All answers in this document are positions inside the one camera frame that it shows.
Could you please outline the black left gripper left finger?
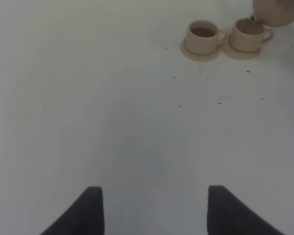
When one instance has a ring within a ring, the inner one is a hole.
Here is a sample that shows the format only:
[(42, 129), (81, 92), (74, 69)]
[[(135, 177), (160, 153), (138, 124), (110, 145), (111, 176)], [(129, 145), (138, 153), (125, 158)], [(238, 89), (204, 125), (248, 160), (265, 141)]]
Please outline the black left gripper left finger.
[(44, 235), (103, 235), (104, 207), (101, 187), (88, 187), (44, 232)]

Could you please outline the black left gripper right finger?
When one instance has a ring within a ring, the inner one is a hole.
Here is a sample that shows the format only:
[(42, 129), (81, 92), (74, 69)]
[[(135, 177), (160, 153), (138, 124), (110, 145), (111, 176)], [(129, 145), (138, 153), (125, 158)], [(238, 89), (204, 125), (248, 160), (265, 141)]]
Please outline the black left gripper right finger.
[(224, 186), (209, 186), (207, 233), (209, 235), (281, 235)]

